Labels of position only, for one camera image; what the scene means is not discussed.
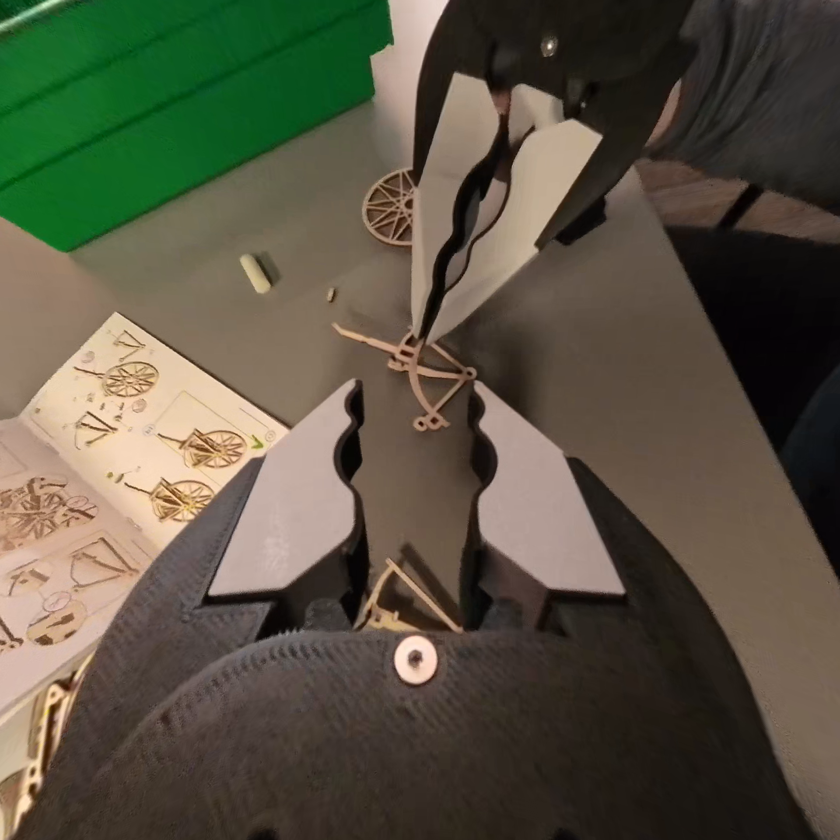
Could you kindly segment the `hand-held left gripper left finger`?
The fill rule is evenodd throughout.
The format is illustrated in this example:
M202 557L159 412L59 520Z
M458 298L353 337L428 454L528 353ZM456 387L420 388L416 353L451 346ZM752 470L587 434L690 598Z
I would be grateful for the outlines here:
M361 380L350 379L263 458L208 586L210 603L272 602L304 618L330 599L357 618L368 583Z

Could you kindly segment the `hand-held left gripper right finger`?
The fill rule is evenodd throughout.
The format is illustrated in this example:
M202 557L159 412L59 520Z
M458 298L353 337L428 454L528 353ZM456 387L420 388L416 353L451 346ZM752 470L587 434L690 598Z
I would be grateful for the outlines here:
M622 601L625 585L564 451L480 381L467 421L479 485L459 570L465 627L477 629L498 602L538 629L558 600Z

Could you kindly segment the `wooden spoked wheel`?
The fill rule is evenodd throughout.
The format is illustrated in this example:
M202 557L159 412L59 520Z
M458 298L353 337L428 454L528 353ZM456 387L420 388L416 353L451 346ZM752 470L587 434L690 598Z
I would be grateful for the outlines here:
M371 186L361 213L364 227L374 239L400 249L412 248L415 190L409 167L394 170Z

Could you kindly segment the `black furniture leg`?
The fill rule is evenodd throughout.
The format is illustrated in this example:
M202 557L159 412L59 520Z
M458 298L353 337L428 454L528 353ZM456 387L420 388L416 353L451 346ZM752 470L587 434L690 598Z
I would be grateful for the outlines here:
M739 225L747 212L764 194L764 189L748 184L717 222L717 229L729 230Z

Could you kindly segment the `instruction booklet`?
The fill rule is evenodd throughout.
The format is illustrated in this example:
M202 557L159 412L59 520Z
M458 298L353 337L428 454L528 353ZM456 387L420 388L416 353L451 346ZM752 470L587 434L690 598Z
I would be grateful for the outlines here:
M2 722L287 431L118 313L2 421Z

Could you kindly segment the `wooden bow-shaped model part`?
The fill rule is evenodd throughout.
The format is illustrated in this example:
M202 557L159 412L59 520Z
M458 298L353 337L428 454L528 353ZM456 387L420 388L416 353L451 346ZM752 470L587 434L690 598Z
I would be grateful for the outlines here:
M331 327L347 340L384 353L388 369L407 376L419 405L419 414L413 420L413 428L418 433L437 432L450 427L445 408L468 383L476 381L478 371L475 366L463 363L441 343L416 339L411 331L398 343L392 343L347 329L336 322L332 322ZM445 382L445 392L439 396L429 396L425 391L424 380Z

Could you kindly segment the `wooden triangular frame part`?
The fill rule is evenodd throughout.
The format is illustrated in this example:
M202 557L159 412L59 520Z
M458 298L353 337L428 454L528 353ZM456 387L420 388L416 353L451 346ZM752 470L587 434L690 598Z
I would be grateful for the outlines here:
M381 603L382 595L392 579L399 580L413 594L414 598L419 599L432 613L435 622L433 627L408 622L401 618L398 610L389 609ZM444 627L446 631L457 635L465 632L465 629L458 625L433 596L427 593L410 574L403 570L401 565L392 558L386 557L385 569L373 584L371 592L355 618L352 629L355 632L383 631L394 634L422 634L434 631L438 627Z

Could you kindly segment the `green plastic box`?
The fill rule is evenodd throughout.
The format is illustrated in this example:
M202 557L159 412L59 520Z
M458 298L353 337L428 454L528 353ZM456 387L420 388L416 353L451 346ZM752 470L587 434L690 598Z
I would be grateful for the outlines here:
M41 3L2 20L1 215L72 251L372 99L385 1Z

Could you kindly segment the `pile of wooden model parts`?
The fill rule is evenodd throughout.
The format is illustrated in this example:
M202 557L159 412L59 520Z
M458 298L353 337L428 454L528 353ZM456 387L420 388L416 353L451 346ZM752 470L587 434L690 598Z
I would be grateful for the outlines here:
M14 837L39 796L92 657L81 659L2 722L2 839Z

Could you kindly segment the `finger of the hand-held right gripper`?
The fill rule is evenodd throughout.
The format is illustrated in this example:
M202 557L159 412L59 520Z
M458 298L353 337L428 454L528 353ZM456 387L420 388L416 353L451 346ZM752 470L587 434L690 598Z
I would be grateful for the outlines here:
M434 342L465 321L540 251L538 240L593 156L602 136L574 119L561 120L561 102L528 85L513 89L510 127L520 140L497 214L478 212L461 271L448 283L434 323Z
M413 336L429 339L447 293L449 266L466 246L478 205L509 146L508 118L487 83L449 82L413 202Z

